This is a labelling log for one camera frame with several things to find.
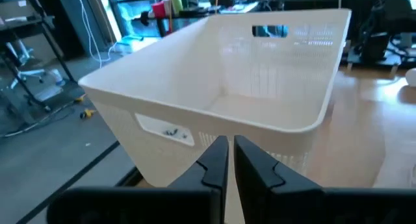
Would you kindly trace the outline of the black metal rack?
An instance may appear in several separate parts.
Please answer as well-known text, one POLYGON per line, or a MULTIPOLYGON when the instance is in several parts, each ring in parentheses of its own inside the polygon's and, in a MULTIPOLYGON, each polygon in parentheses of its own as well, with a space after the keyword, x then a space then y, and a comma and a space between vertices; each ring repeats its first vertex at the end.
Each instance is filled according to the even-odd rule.
POLYGON ((17 9, 19 1, 23 0, 0 0, 0 59, 5 63, 7 69, 13 74, 18 84, 20 84, 21 87, 27 92, 27 103, 30 105, 36 104, 42 107, 46 112, 50 112, 51 108, 48 105, 48 101, 50 99, 60 97, 64 92, 68 92, 71 89, 78 87, 78 84, 69 71, 63 56, 59 53, 59 47, 51 35, 51 27, 53 26, 54 17, 48 16, 37 0, 25 0, 33 9, 33 14, 31 16, 27 16, 26 20, 22 21, 14 19, 7 21, 4 17, 4 13, 13 13, 17 9), (12 51, 7 47, 8 42, 21 40, 37 34, 44 35, 51 50, 66 73, 62 91, 54 96, 48 97, 47 99, 37 98, 37 96, 33 95, 30 89, 26 86, 25 81, 20 77, 17 66, 15 65, 17 60, 12 57, 12 51))

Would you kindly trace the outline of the grey office chair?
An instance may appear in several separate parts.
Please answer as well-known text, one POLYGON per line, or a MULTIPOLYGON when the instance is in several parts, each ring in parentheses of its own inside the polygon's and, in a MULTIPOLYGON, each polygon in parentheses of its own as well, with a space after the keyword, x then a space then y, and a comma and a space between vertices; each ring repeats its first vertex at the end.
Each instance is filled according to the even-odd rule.
POLYGON ((23 66, 37 65, 39 60, 33 55, 33 48, 27 47, 22 40, 16 40, 15 42, 7 42, 5 44, 6 52, 14 64, 14 71, 17 72, 18 77, 26 82, 28 77, 37 78, 40 83, 43 83, 43 76, 50 75, 54 78, 57 86, 63 86, 65 84, 64 78, 57 69, 46 70, 42 69, 29 69, 23 71, 23 66))

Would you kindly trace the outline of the red cup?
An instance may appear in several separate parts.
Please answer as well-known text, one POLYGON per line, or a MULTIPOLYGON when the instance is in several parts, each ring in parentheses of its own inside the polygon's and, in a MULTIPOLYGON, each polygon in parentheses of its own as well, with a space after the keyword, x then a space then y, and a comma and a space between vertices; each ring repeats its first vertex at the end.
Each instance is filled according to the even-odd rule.
POLYGON ((164 18, 166 16, 163 1, 154 3, 151 7, 155 18, 164 18))

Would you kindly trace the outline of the black office desk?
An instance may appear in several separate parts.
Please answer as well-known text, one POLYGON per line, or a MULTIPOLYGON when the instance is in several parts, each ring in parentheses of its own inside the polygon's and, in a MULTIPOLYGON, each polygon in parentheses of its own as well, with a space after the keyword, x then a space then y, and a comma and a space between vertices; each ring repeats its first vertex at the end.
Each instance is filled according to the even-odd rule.
POLYGON ((171 32, 176 31, 196 21, 215 14, 245 14, 249 12, 257 12, 261 9, 260 1, 252 1, 251 3, 238 3, 230 7, 224 6, 203 6, 202 3, 194 9, 188 11, 180 11, 178 14, 163 17, 157 17, 153 12, 142 12, 139 16, 133 18, 134 22, 140 22, 142 25, 149 27, 151 23, 156 24, 156 28, 160 37, 164 37, 171 32))

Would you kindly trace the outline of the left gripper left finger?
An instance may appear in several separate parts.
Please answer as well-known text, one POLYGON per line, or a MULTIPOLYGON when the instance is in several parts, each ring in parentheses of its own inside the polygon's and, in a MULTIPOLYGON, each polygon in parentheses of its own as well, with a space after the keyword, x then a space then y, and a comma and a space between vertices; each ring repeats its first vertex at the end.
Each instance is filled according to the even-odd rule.
POLYGON ((47 224, 224 224, 229 142, 219 136, 165 188, 79 187, 48 207, 47 224))

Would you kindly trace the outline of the white plastic basket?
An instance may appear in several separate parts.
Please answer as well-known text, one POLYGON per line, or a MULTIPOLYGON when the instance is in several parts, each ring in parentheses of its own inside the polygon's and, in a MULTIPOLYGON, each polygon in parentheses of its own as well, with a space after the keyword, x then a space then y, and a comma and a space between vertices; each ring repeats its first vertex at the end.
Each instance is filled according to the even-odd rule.
POLYGON ((348 9, 217 14, 79 80, 144 178, 167 186, 219 136, 303 171, 332 94, 348 9), (163 135, 184 129, 188 138, 163 135))

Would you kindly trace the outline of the black office chair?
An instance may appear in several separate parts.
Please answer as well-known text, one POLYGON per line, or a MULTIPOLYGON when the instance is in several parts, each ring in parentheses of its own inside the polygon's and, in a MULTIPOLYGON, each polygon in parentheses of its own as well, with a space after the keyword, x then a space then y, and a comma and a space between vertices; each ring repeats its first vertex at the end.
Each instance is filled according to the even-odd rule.
POLYGON ((416 0, 378 0, 360 26, 354 52, 368 63, 386 61, 386 52, 398 56, 401 62, 416 62, 409 46, 394 42, 403 39, 403 33, 416 34, 416 0))

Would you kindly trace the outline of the black metal table frame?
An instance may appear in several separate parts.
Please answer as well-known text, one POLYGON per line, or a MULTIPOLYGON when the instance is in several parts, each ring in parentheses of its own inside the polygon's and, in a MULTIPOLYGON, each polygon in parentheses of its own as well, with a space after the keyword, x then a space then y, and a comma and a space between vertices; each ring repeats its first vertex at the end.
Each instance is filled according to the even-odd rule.
POLYGON ((141 172, 137 168, 132 168, 115 186, 136 186, 142 179, 141 172))

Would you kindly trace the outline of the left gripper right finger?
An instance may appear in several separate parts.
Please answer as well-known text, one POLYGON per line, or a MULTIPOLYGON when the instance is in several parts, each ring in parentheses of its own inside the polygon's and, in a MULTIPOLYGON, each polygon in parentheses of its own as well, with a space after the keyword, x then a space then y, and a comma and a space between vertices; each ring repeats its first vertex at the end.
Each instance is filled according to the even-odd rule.
POLYGON ((323 187, 241 135, 234 163, 246 224, 416 224, 416 190, 323 187))

